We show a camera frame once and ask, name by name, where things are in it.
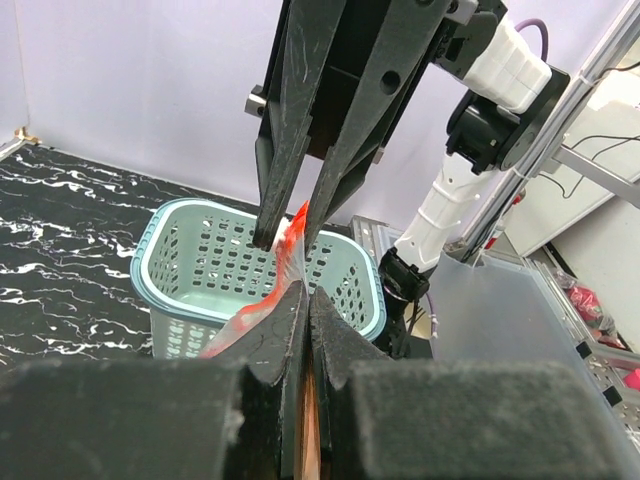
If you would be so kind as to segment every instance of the light green basket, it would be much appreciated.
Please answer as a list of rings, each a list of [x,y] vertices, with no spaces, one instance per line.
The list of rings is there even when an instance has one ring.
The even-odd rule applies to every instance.
[[[155,213],[131,261],[133,287],[150,308],[155,357],[196,357],[241,307],[272,290],[275,257],[251,244],[255,219],[200,199]],[[380,334],[380,280],[357,243],[320,232],[306,271],[310,293],[321,285],[349,325],[370,341]]]

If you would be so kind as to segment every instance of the black foreground object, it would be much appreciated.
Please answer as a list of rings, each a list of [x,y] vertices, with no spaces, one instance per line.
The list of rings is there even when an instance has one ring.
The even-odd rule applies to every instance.
[[[299,282],[213,360],[47,361],[5,376],[0,478],[294,478],[310,356],[323,479],[640,478],[599,393],[564,368],[391,361]]]

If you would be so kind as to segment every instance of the white backdrop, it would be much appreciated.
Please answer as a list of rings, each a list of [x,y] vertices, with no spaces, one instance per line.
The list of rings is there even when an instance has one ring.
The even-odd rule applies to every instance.
[[[0,0],[0,145],[28,123],[13,0]]]
[[[582,64],[625,0],[511,0],[511,18],[551,32],[549,60]],[[263,80],[280,0],[16,0],[31,132],[71,153],[258,202],[243,113]],[[538,48],[535,31],[526,37]],[[430,68],[367,183],[335,216],[404,228],[435,177],[444,128],[464,89]],[[309,158],[291,210],[310,195]]]

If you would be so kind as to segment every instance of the white wall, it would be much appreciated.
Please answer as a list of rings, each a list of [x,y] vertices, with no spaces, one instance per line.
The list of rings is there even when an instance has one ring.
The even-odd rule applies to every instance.
[[[640,210],[615,198],[553,245],[578,278],[595,290],[622,336],[640,352]]]
[[[70,152],[258,201],[258,119],[243,113],[269,57],[279,0],[16,0],[31,131]],[[624,0],[512,0],[512,18],[543,18],[550,61],[575,72]],[[527,38],[537,42],[536,33]],[[445,124],[464,89],[425,75],[380,165],[336,214],[403,228],[435,177]],[[310,195],[308,159],[291,209]]]
[[[13,0],[0,0],[0,145],[28,123]]]

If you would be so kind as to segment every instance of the pink object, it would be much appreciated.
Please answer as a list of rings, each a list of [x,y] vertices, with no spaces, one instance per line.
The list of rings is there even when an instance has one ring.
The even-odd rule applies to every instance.
[[[636,368],[633,372],[624,377],[624,383],[629,388],[640,390],[640,368]]]

